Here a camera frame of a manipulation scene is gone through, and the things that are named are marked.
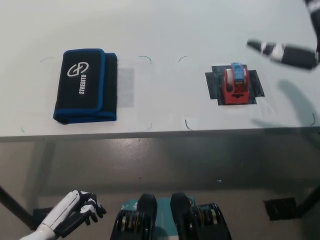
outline black wallet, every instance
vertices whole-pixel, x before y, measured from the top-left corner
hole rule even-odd
[[[102,49],[63,54],[53,118],[62,124],[117,119],[118,58]]]

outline logo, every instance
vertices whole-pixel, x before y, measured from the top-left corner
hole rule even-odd
[[[67,72],[68,77],[75,77],[79,74],[83,74],[89,68],[89,64],[87,62],[79,62],[78,64],[73,65]]]

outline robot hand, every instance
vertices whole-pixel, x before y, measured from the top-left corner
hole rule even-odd
[[[55,240],[65,238],[83,222],[96,223],[107,211],[94,193],[74,190],[69,192],[46,216],[37,230],[21,240]]]
[[[304,0],[317,37],[316,50],[304,47],[272,42],[261,42],[250,39],[247,46],[257,50],[271,60],[293,67],[312,70],[319,64],[320,52],[320,1]]]

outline floor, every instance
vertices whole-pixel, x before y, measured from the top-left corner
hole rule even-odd
[[[107,215],[67,240],[107,240],[123,202],[184,191],[217,203],[233,240],[320,239],[316,207],[302,220],[270,222],[263,200],[296,197],[320,183],[320,135],[216,135],[0,144],[0,184],[27,209],[71,190],[97,193]],[[30,231],[0,205],[0,237]]]

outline table surface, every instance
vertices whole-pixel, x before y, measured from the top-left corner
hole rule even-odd
[[[319,130],[319,69],[277,65],[246,47],[257,38],[315,48],[301,0],[2,0],[0,29],[2,141],[298,130],[314,122],[310,129]],[[82,48],[118,56],[115,122],[53,119],[62,55]],[[257,104],[210,100],[205,73],[231,62],[257,70],[265,93]]]

